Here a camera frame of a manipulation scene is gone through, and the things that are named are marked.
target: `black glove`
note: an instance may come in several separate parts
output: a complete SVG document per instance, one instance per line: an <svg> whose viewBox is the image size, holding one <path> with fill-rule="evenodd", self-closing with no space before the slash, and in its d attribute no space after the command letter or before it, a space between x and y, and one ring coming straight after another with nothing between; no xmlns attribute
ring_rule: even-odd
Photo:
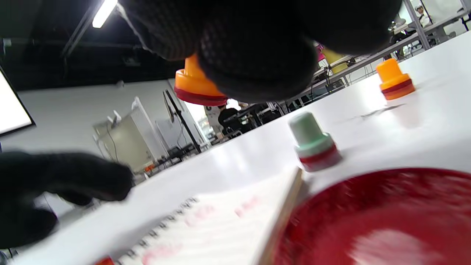
<svg viewBox="0 0 471 265"><path fill-rule="evenodd" d="M343 54L388 43L401 0L119 0L144 47L168 60L195 52L218 89L243 102L301 93L317 67L312 41Z"/></svg>
<svg viewBox="0 0 471 265"><path fill-rule="evenodd" d="M1 153L0 249L34 243L49 235L57 217L33 204L43 192L84 206L92 198L125 199L132 179L128 167L90 154Z"/></svg>

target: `black ceiling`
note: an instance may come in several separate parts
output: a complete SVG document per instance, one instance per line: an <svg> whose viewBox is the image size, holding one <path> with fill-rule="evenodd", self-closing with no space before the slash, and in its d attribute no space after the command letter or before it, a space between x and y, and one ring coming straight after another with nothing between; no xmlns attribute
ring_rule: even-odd
<svg viewBox="0 0 471 265"><path fill-rule="evenodd" d="M67 41L101 0L0 1L0 64L17 91L172 78L184 66L143 50L116 13L87 27L67 58Z"/></svg>

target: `projector screen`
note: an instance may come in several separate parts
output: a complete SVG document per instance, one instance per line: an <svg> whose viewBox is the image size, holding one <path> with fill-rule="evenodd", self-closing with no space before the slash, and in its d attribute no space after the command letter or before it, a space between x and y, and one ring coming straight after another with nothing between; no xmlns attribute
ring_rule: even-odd
<svg viewBox="0 0 471 265"><path fill-rule="evenodd" d="M34 125L0 67L0 136Z"/></svg>

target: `fluorescent light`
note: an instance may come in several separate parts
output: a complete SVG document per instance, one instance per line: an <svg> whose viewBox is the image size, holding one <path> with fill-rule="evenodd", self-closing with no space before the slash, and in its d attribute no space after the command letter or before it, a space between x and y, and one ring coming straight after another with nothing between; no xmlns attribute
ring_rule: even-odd
<svg viewBox="0 0 471 265"><path fill-rule="evenodd" d="M92 26L94 28L101 28L103 23L105 23L106 19L110 16L111 12L113 11L114 7L118 0L105 0L101 5L100 9L98 10L95 18L93 19Z"/></svg>

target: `notebook page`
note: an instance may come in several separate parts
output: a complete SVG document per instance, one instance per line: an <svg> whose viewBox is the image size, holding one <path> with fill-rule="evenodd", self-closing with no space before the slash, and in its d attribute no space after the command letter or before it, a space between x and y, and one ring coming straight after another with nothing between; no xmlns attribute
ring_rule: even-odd
<svg viewBox="0 0 471 265"><path fill-rule="evenodd" d="M249 187L195 196L196 203L153 229L122 265L256 264L278 221L296 171Z"/></svg>

